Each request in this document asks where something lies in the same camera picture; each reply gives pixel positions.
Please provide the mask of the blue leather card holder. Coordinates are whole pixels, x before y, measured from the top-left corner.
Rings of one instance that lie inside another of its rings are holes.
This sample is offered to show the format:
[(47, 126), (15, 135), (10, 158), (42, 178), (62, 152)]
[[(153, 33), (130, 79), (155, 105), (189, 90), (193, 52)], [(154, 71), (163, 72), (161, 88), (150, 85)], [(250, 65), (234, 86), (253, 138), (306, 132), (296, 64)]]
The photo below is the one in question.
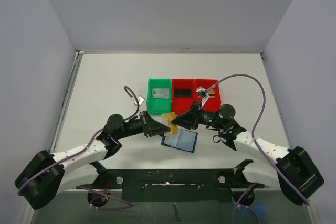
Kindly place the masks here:
[(164, 136), (162, 138), (161, 145), (185, 152), (194, 153), (197, 138), (197, 132), (178, 129), (177, 134)]

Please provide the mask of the white magnetic stripe card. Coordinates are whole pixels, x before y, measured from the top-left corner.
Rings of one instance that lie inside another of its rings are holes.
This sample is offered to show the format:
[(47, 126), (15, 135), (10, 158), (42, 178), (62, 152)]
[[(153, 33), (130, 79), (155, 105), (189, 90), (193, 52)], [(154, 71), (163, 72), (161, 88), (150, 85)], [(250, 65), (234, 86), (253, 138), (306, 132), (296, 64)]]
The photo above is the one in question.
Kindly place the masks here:
[(169, 99), (170, 98), (169, 88), (153, 88), (152, 89), (152, 98), (155, 98), (155, 99)]

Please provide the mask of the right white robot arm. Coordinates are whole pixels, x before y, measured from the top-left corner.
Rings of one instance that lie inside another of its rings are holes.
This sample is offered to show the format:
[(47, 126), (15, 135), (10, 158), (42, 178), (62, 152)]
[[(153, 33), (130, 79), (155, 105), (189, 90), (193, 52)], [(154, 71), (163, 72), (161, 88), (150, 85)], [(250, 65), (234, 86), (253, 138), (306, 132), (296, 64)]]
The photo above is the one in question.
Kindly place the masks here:
[(234, 151), (246, 153), (265, 163), (259, 168), (249, 163), (234, 173), (234, 182), (241, 187), (259, 183), (274, 187), (294, 204), (308, 205), (308, 199), (324, 184), (324, 179), (305, 149), (294, 149), (265, 141), (241, 127), (234, 119), (235, 109), (221, 105), (217, 112), (203, 110), (200, 103), (193, 105), (172, 120), (172, 124), (188, 130), (199, 125), (218, 131), (217, 137)]

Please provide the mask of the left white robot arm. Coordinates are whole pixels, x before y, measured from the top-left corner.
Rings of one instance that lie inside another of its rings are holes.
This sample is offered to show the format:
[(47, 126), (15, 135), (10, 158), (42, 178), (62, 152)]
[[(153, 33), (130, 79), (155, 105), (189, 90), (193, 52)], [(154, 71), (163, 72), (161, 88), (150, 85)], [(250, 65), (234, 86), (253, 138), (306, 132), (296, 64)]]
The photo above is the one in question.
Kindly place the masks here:
[(116, 154), (122, 147), (120, 139), (137, 134), (153, 137), (170, 130), (147, 111), (128, 120), (113, 114), (89, 143), (58, 153), (38, 152), (16, 178), (17, 193), (38, 210), (72, 187), (92, 184), (100, 188), (105, 185), (107, 175), (97, 169), (96, 163)]

